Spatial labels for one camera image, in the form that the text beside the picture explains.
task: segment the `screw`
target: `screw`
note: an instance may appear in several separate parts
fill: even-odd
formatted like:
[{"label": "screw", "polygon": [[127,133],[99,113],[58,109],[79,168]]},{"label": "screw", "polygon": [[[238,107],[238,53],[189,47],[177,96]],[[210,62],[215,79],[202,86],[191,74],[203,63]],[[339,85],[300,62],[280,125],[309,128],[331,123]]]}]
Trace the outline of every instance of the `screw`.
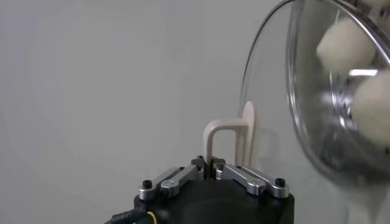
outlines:
[{"label": "screw", "polygon": [[151,180],[144,180],[142,181],[142,187],[145,189],[150,189],[152,188],[152,181]]},{"label": "screw", "polygon": [[217,165],[217,169],[218,169],[218,170],[223,170],[223,169],[224,169],[224,165],[218,164],[218,165]]},{"label": "screw", "polygon": [[286,186],[286,181],[283,178],[276,178],[275,179],[275,185],[277,187],[285,187]]}]

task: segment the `black cable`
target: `black cable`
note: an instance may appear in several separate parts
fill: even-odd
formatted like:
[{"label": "black cable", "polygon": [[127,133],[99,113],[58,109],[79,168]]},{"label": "black cable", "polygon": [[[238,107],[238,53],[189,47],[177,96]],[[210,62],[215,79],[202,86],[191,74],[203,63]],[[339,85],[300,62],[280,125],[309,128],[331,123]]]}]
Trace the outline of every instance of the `black cable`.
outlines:
[{"label": "black cable", "polygon": [[135,209],[129,210],[127,212],[122,212],[116,215],[113,215],[111,220],[107,221],[105,224],[129,224],[135,223],[140,219],[148,216],[146,213],[146,208],[137,207]]}]

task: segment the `yellow wire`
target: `yellow wire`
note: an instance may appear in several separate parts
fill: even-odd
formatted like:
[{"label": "yellow wire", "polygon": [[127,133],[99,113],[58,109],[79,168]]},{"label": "yellow wire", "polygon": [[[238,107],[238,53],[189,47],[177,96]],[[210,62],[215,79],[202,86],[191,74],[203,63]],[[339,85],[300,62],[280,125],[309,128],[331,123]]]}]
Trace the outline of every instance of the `yellow wire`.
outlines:
[{"label": "yellow wire", "polygon": [[156,218],[156,215],[153,213],[153,212],[147,212],[148,215],[150,215],[152,218],[153,218],[153,222],[154,224],[157,224],[157,218]]}]

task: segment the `steamed bun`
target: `steamed bun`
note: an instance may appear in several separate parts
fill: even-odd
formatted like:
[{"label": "steamed bun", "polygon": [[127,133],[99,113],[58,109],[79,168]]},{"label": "steamed bun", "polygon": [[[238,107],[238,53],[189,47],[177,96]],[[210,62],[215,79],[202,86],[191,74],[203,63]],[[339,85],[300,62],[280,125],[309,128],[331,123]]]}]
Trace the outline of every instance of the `steamed bun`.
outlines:
[{"label": "steamed bun", "polygon": [[370,39],[348,18],[332,25],[317,47],[317,56],[325,70],[340,76],[347,76],[351,69],[369,66],[374,55]]},{"label": "steamed bun", "polygon": [[390,147],[390,71],[379,72],[358,87],[351,112],[363,136]]}]

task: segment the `plastic part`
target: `plastic part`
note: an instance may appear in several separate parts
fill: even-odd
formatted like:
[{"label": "plastic part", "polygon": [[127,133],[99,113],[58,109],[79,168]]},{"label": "plastic part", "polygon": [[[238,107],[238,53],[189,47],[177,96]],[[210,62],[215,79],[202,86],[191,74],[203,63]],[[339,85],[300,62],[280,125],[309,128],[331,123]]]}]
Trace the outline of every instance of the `plastic part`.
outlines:
[{"label": "plastic part", "polygon": [[245,104],[240,118],[216,119],[208,123],[203,132],[204,157],[208,165],[213,157],[213,138],[220,130],[233,130],[236,133],[235,164],[250,166],[252,138],[255,128],[255,112],[252,102]]}]

